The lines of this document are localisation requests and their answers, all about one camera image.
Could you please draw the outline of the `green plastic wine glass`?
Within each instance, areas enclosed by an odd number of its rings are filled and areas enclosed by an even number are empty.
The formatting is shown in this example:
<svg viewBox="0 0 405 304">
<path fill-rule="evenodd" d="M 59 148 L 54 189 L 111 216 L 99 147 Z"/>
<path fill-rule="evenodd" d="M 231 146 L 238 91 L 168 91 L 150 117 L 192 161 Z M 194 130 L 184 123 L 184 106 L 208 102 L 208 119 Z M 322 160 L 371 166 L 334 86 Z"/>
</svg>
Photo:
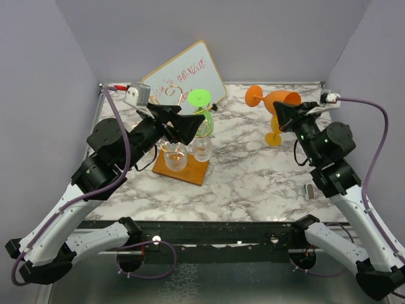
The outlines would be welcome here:
<svg viewBox="0 0 405 304">
<path fill-rule="evenodd" d="M 197 108 L 195 115 L 204 115 L 204 122 L 207 124 L 205 132 L 200 132 L 199 136 L 210 136 L 213 133 L 214 122 L 213 116 L 209 111 L 211 105 L 211 93 L 205 89 L 195 89 L 191 91 L 187 97 L 190 105 Z"/>
</svg>

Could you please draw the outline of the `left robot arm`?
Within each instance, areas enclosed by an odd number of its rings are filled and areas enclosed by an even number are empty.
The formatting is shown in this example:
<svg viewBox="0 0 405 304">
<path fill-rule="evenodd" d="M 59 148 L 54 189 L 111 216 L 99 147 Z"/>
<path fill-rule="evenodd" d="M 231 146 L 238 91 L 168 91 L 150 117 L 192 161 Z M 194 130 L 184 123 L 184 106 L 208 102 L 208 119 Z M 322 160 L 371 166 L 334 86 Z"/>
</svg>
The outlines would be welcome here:
<svg viewBox="0 0 405 304">
<path fill-rule="evenodd" d="M 84 258 L 140 245 L 142 231 L 130 217 L 84 237 L 73 237 L 72 232 L 125 183 L 127 172 L 156 149 L 160 139 L 188 145 L 204 121 L 203 115 L 180 114 L 179 106 L 149 104 L 148 113 L 142 113 L 142 120 L 128 131 L 116 107 L 111 109 L 114 117 L 98 122 L 87 138 L 93 154 L 83 160 L 54 208 L 30 234 L 6 243 L 15 259 L 14 285 L 52 284 Z"/>
</svg>

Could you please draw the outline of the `orange plastic wine glass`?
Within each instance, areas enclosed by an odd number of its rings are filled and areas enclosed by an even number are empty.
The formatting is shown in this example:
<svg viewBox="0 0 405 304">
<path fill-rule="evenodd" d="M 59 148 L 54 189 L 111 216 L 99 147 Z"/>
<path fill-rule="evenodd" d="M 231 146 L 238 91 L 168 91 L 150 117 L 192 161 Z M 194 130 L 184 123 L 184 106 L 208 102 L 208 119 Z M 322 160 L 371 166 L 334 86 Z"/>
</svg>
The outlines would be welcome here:
<svg viewBox="0 0 405 304">
<path fill-rule="evenodd" d="M 250 86 L 245 94 L 246 105 L 256 107 L 260 102 L 263 102 L 266 110 L 272 115 L 276 115 L 274 108 L 276 101 L 294 106 L 302 103 L 300 95 L 296 92 L 278 90 L 264 96 L 262 88 L 258 85 Z"/>
</svg>

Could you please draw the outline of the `clear ribbed goblet glass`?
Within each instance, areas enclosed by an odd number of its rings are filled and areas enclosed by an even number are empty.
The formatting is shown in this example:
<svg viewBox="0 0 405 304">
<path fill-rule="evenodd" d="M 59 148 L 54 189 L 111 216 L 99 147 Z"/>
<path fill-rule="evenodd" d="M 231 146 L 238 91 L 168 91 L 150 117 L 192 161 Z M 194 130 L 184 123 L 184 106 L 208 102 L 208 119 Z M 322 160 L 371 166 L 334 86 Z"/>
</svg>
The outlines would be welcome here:
<svg viewBox="0 0 405 304">
<path fill-rule="evenodd" d="M 166 166 L 175 172 L 183 170 L 187 165 L 187 147 L 182 143 L 166 143 L 164 145 Z"/>
</svg>

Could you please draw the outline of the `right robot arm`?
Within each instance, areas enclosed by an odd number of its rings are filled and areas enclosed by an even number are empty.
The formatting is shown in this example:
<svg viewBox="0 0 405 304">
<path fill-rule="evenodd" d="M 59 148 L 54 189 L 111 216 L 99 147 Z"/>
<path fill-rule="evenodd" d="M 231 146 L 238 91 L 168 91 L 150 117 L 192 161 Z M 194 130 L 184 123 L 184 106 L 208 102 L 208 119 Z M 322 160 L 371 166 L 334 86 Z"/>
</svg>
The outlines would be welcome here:
<svg viewBox="0 0 405 304">
<path fill-rule="evenodd" d="M 345 216 L 361 245 L 344 239 L 308 215 L 295 222 L 290 233 L 299 248 L 308 244 L 344 265 L 363 292 L 376 301 L 404 285 L 404 246 L 394 237 L 374 209 L 361 181 L 345 157 L 356 147 L 350 127 L 332 122 L 320 130 L 316 119 L 323 109 L 316 102 L 273 104 L 279 129 L 292 132 L 302 146 L 316 187 Z"/>
</svg>

